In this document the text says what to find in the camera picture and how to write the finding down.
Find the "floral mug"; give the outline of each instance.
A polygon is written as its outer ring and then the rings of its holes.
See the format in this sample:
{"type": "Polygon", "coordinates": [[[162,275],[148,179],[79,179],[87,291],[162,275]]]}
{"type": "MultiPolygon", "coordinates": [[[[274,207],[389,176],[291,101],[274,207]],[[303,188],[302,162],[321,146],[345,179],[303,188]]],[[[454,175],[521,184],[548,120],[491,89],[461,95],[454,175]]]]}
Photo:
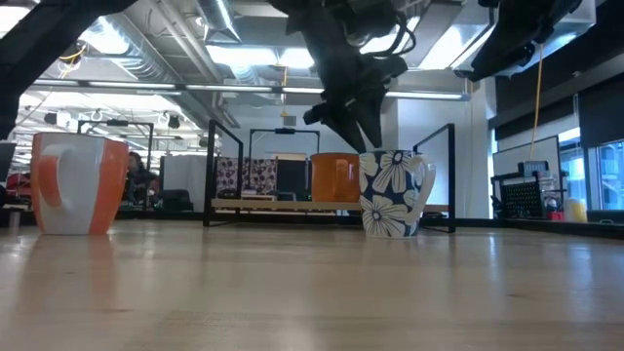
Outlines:
{"type": "Polygon", "coordinates": [[[360,204],[367,236],[414,237],[435,178],[436,167],[412,151],[360,155],[360,204]]]}

